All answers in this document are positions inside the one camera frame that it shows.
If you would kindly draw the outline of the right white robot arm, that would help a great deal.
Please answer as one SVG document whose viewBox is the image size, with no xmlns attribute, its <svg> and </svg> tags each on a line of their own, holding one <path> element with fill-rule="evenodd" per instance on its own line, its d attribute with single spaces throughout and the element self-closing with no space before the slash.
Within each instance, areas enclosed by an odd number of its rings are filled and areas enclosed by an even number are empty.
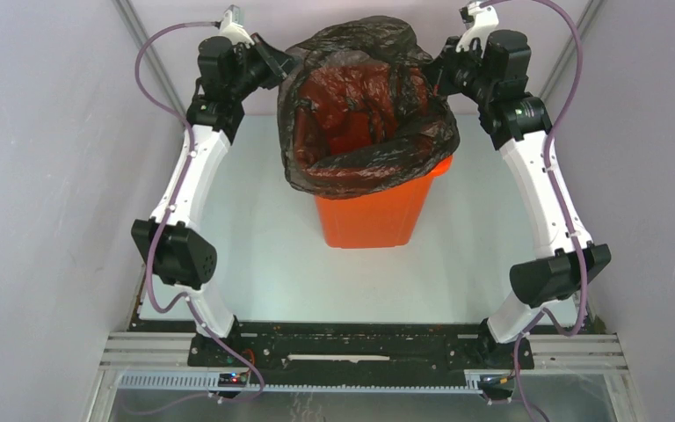
<svg viewBox="0 0 675 422">
<path fill-rule="evenodd" d="M 531 49 L 523 33 L 496 30 L 482 44 L 446 40 L 424 68 L 440 96 L 461 94 L 477 106 L 479 121 L 511 171 L 533 231 L 533 260 L 509 272 L 512 293 L 486 322 L 475 347 L 486 367 L 507 361 L 510 343 L 541 313 L 589 284 L 611 262 L 607 244 L 595 244 L 580 222 L 558 168 L 552 123 L 543 101 L 526 89 Z"/>
</svg>

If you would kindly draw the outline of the orange plastic trash bin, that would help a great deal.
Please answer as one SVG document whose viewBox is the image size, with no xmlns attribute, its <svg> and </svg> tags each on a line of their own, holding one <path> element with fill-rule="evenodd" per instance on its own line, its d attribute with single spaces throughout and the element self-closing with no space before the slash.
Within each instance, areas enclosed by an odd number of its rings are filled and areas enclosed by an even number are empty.
<svg viewBox="0 0 675 422">
<path fill-rule="evenodd" d="M 325 243 L 332 248 L 372 249 L 406 245 L 435 178 L 453 158 L 442 160 L 423 177 L 383 192 L 347 199 L 315 198 Z"/>
</svg>

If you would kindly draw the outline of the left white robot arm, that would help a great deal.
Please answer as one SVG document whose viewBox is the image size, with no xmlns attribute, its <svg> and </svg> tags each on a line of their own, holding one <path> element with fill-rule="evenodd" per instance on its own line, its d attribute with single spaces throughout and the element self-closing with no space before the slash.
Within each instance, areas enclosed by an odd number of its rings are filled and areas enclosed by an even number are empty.
<svg viewBox="0 0 675 422">
<path fill-rule="evenodd" d="M 202 211 L 243 120 L 243 101 L 277 87 L 296 60 L 255 33 L 247 42 L 221 35 L 203 40 L 197 62 L 175 171 L 152 215 L 134 221 L 131 236 L 146 266 L 151 307 L 163 314 L 185 302 L 198 333 L 213 338 L 209 355 L 227 367 L 241 359 L 243 343 L 230 334 L 236 316 L 212 283 L 217 251 L 200 234 Z"/>
</svg>

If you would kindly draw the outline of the black plastic trash bag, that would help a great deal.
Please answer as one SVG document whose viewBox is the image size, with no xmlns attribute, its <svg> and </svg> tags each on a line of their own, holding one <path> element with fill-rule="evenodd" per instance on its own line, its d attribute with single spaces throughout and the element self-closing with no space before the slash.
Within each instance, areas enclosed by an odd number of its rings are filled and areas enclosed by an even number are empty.
<svg viewBox="0 0 675 422">
<path fill-rule="evenodd" d="M 279 86 L 284 175 L 331 200 L 422 177 L 458 148 L 456 118 L 422 69 L 431 56 L 412 26 L 372 16 L 325 27 L 291 46 Z"/>
</svg>

